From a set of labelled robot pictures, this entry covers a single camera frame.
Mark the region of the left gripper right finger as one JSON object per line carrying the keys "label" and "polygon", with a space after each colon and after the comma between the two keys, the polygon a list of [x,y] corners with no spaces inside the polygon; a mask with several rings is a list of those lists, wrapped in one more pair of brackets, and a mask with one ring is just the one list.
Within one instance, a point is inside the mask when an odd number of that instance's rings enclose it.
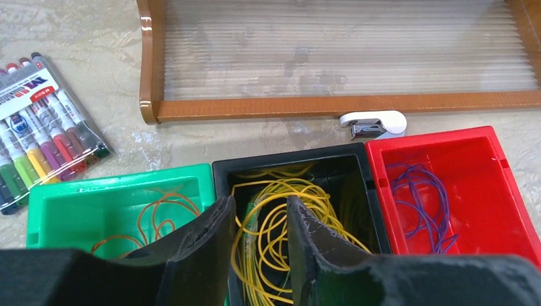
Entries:
{"label": "left gripper right finger", "polygon": [[517,256],[370,254],[287,199],[295,305],[539,305],[540,272]]}

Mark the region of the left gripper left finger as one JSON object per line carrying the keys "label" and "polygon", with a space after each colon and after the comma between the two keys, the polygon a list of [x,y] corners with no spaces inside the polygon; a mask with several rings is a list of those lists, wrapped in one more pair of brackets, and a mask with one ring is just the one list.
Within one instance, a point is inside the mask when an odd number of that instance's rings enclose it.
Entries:
{"label": "left gripper left finger", "polygon": [[124,259],[78,249],[1,251],[2,305],[223,305],[235,199]]}

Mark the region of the black plastic bin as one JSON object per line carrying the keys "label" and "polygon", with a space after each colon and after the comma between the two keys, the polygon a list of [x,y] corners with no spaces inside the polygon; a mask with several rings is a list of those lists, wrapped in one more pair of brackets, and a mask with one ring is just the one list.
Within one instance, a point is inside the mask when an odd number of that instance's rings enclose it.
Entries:
{"label": "black plastic bin", "polygon": [[372,254],[391,252],[365,146],[361,143],[212,164],[219,196],[237,204],[228,305],[291,305],[286,199]]}

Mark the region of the green plastic bin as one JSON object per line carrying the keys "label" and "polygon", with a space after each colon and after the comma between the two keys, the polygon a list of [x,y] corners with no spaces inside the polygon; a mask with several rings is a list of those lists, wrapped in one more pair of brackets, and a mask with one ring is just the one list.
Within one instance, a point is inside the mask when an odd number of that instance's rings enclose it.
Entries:
{"label": "green plastic bin", "polygon": [[209,164],[34,187],[26,246],[121,258],[192,221],[215,201]]}

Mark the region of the red plastic bin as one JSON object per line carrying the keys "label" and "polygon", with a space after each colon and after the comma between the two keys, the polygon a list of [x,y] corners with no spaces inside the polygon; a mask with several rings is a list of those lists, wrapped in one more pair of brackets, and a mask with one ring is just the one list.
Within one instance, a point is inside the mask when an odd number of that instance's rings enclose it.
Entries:
{"label": "red plastic bin", "polygon": [[394,254],[514,254],[540,239],[491,126],[366,143]]}

